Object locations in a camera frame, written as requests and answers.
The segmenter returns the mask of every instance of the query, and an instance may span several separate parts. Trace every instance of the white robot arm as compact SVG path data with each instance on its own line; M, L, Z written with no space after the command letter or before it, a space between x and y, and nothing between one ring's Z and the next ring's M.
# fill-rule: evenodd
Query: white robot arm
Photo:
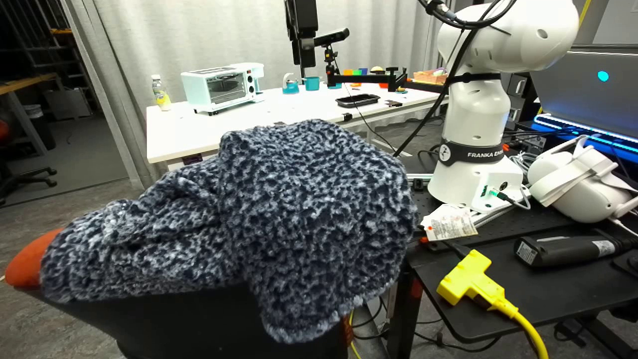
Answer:
M428 7L446 13L442 3L432 0ZM496 15L500 19L476 35L452 27L454 21L476 25ZM468 7L446 21L438 33L438 52L448 64L446 72L454 70L448 78L468 78L448 88L442 144L428 192L444 204L494 212L508 204L490 194L522 200L524 178L500 150L510 100L498 74L552 66L576 39L578 13L572 0L500 0Z

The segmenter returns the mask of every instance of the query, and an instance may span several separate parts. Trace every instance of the microwave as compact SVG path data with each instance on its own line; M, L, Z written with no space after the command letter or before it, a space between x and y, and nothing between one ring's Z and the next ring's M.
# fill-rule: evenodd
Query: microwave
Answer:
M195 114L215 114L261 100L261 78L263 64L253 62L181 72L185 100Z

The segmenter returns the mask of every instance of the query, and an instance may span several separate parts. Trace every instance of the black table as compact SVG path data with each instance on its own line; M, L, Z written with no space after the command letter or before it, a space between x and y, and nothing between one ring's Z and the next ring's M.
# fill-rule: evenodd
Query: black table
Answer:
M634 242L618 228L596 226L622 242ZM612 310L638 300L638 280L612 268L612 258L560 270L532 270L514 256L514 246L522 234L580 234L588 226L572 224L560 214L542 210L510 212L486 224L478 240L466 240L480 254L492 260L486 272L506 292L506 298L534 326L554 324L570 318L594 318L598 312ZM456 252L428 250L414 246L402 264L394 318L388 332L390 359L408 359L418 316L420 294L424 292L450 334L460 342L482 342L496 336L518 332L520 328L500 314L486 312L470 300L450 308L436 294L438 282L458 264Z

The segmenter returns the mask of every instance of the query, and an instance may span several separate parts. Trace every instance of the desk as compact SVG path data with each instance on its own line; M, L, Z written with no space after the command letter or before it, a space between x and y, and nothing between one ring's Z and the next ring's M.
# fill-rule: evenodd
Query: desk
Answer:
M636 242L610 224L598 226L606 234L622 242ZM586 226L554 228L556 234L578 234ZM516 238L476 244L478 252L492 260L486 272L498 282L506 298L534 326L554 324L562 320L592 318L598 312L620 308L638 300L638 280L612 268L612 260L598 260L584 266L560 270L532 270L514 256ZM454 252L430 252L426 248L412 248L406 254L404 272L398 280L398 296L394 320L390 324L388 354L392 359L406 359L412 348L414 322L418 316L420 290L428 296L440 320L450 334L460 342L480 342L504 334L518 332L520 328L498 314L488 314L478 304L462 300L450 308L436 294L438 282L458 264Z
M339 108L341 96L376 94L378 104L363 108ZM378 86L363 86L359 92L343 86L341 90L321 88L319 92L281 94L265 90L257 104L245 104L213 116L193 114L185 102L173 104L169 112L157 106L145 110L145 156L149 164L181 160L219 150L219 140L227 132L273 126L275 122L293 124L309 118L323 118L341 126L361 126L361 116L373 124L378 120L424 112L438 94L406 90L406 94L386 92Z
M30 138L30 142L34 144L36 152L40 156L46 154L46 146L40 138L40 134L36 132L32 120L28 118L28 114L22 108L20 98L16 96L16 92L24 90L24 88L32 88L44 82L57 82L55 74L42 74L42 76L32 76L32 78L22 78L22 80L14 80L14 82L6 82L0 86L0 96L6 96L6 104L10 108L10 112L16 114L16 118L20 120L22 130L26 132L26 136Z

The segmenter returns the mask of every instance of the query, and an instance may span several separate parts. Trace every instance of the leopard print fabric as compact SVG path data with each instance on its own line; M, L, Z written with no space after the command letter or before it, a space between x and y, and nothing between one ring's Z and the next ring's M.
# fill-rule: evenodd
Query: leopard print fabric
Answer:
M73 220L40 280L57 304L245 282L265 332L303 344L396 280L414 214L400 164L355 134L321 120L255 128Z

